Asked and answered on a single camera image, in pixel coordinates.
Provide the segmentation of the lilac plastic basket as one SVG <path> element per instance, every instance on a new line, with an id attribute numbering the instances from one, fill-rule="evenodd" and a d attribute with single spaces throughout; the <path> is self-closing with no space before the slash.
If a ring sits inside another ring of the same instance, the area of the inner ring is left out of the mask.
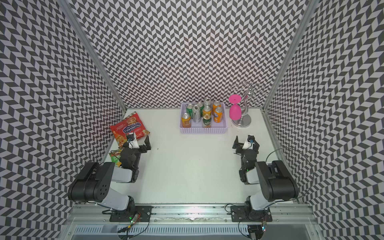
<path id="1" fill-rule="evenodd" d="M 227 116 L 226 116 L 226 105 L 224 102 L 221 102 L 221 107 L 223 110 L 223 117 L 222 121 L 220 123 L 214 122 L 213 118 L 211 121 L 211 127 L 205 128 L 203 127 L 203 120 L 201 120 L 199 123 L 195 123 L 193 120 L 191 120 L 192 126 L 190 128 L 184 128 L 182 124 L 182 116 L 184 113 L 187 112 L 187 105 L 188 104 L 195 104 L 195 103 L 181 103 L 181 114 L 180 114 L 180 131 L 182 134 L 224 134 L 228 129 L 228 123 L 227 123 Z"/>

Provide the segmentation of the silver tall can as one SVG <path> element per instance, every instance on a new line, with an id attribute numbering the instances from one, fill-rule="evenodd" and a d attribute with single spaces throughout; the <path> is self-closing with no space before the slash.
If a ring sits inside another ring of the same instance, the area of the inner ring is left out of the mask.
<path id="1" fill-rule="evenodd" d="M 193 105 L 193 121 L 194 123 L 199 123 L 201 121 L 201 108 L 199 105 Z"/>

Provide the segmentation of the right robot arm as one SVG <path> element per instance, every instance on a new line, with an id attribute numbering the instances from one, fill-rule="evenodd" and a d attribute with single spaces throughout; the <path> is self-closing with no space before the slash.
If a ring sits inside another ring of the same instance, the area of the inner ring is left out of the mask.
<path id="1" fill-rule="evenodd" d="M 299 196 L 299 188 L 281 160 L 266 163 L 258 161 L 260 145 L 254 136 L 249 135 L 245 143 L 236 137 L 233 149 L 240 156 L 239 176 L 245 185 L 258 185 L 260 191 L 247 197 L 243 213 L 234 210 L 240 219 L 250 221 L 267 220 L 269 207 L 273 204 L 292 201 Z"/>

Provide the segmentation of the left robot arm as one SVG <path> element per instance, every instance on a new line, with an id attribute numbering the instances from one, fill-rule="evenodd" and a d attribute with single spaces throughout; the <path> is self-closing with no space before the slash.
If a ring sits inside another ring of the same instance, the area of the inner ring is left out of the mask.
<path id="1" fill-rule="evenodd" d="M 120 152 L 121 166 L 113 162 L 88 162 L 68 189 L 68 198 L 74 202 L 95 203 L 116 212 L 134 212 L 133 197 L 111 188 L 111 183 L 135 183 L 139 175 L 141 155 L 152 149 L 147 136 L 144 145 L 134 145 L 133 135 L 123 144 Z"/>

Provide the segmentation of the red candy bag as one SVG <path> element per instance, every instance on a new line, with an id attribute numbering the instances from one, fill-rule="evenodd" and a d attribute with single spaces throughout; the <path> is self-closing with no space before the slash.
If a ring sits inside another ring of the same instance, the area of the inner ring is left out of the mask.
<path id="1" fill-rule="evenodd" d="M 120 148 L 127 142 L 128 134 L 135 133 L 138 140 L 150 134 L 137 112 L 131 113 L 121 122 L 110 126 L 110 129 Z"/>

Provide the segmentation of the green snack bag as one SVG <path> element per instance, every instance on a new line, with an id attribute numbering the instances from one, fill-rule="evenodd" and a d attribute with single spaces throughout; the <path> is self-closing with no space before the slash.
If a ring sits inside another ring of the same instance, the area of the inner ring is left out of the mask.
<path id="1" fill-rule="evenodd" d="M 121 152 L 122 150 L 119 149 L 119 150 L 111 150 L 109 153 L 111 161 L 115 163 L 116 167 L 121 167 L 122 165 L 122 163 L 120 162 Z"/>

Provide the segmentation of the pink wine glass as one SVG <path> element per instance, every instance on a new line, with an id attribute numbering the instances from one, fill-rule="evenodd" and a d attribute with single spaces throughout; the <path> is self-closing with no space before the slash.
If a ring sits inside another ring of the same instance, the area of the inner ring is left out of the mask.
<path id="1" fill-rule="evenodd" d="M 230 118 L 234 121 L 239 120 L 242 117 L 242 109 L 239 106 L 242 97 L 240 95 L 234 94 L 229 97 L 229 102 L 232 104 L 230 107 Z"/>

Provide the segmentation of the orange Fanta can right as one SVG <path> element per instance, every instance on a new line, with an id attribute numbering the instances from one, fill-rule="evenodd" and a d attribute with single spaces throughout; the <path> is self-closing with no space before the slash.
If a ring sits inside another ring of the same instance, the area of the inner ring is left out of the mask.
<path id="1" fill-rule="evenodd" d="M 221 107 L 216 107 L 214 110 L 214 122 L 221 123 L 223 119 L 223 109 Z"/>

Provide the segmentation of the orange fanta can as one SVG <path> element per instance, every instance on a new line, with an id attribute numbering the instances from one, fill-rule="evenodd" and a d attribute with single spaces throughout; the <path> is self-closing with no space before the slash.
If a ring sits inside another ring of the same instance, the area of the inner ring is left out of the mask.
<path id="1" fill-rule="evenodd" d="M 205 115 L 209 115 L 209 116 L 211 116 L 211 114 L 212 114 L 212 109 L 211 109 L 211 107 L 210 107 L 210 106 L 204 106 L 204 108 L 203 108 L 203 117 L 204 117 Z"/>
<path id="2" fill-rule="evenodd" d="M 212 104 L 212 114 L 214 115 L 215 114 L 215 111 L 216 111 L 216 108 L 221 108 L 222 105 L 219 101 L 213 101 L 213 104 Z"/>
<path id="3" fill-rule="evenodd" d="M 223 119 L 223 109 L 221 107 L 216 107 L 214 110 L 214 122 L 221 123 Z"/>

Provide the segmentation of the green gold-top can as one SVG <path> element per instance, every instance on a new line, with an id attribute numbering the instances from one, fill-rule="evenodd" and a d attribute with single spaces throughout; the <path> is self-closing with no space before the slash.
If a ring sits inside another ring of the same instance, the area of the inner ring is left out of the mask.
<path id="1" fill-rule="evenodd" d="M 203 116 L 203 128 L 210 128 L 212 124 L 212 118 L 210 114 L 205 114 Z"/>

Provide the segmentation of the orange Fanta can back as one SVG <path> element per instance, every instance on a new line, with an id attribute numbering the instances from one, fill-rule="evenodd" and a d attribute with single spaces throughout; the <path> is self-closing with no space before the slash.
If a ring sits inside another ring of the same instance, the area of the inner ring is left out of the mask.
<path id="1" fill-rule="evenodd" d="M 212 104 L 212 114 L 214 115 L 215 114 L 215 111 L 216 111 L 216 108 L 221 108 L 222 105 L 219 101 L 213 101 L 213 104 Z"/>

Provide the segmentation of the orange Fanta can middle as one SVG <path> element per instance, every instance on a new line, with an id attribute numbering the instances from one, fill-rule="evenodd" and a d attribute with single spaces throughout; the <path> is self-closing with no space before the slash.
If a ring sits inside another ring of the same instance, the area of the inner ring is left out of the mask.
<path id="1" fill-rule="evenodd" d="M 211 114 L 212 114 L 212 109 L 211 109 L 211 107 L 210 107 L 210 106 L 204 106 L 204 108 L 203 108 L 203 117 L 204 117 L 205 115 L 209 115 L 209 116 L 211 116 Z"/>

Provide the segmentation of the white patterned can back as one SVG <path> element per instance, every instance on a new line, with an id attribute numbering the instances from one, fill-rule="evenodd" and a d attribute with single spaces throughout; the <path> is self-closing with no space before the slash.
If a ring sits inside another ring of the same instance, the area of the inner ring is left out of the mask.
<path id="1" fill-rule="evenodd" d="M 211 106 L 211 99 L 210 98 L 205 98 L 204 99 L 204 106 L 205 107 L 210 107 Z"/>

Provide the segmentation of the green can back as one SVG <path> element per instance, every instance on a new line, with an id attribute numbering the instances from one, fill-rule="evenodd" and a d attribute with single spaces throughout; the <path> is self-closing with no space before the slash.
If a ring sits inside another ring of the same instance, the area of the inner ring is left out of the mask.
<path id="1" fill-rule="evenodd" d="M 198 102 L 197 105 L 199 106 L 200 116 L 202 117 L 203 116 L 204 103 Z"/>

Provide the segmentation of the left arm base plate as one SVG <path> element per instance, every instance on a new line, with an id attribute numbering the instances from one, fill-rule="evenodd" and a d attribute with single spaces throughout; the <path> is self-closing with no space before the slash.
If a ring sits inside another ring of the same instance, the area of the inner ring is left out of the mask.
<path id="1" fill-rule="evenodd" d="M 140 215 L 140 223 L 149 222 L 153 207 L 151 205 L 136 206 L 133 210 L 112 211 L 109 221 L 114 223 L 128 223 L 136 214 Z"/>

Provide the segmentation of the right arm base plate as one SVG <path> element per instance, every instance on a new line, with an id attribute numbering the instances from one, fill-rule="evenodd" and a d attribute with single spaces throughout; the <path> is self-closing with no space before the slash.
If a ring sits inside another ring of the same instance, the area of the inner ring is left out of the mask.
<path id="1" fill-rule="evenodd" d="M 232 222 L 272 222 L 272 214 L 269 210 L 253 210 L 245 206 L 231 206 L 230 216 Z"/>

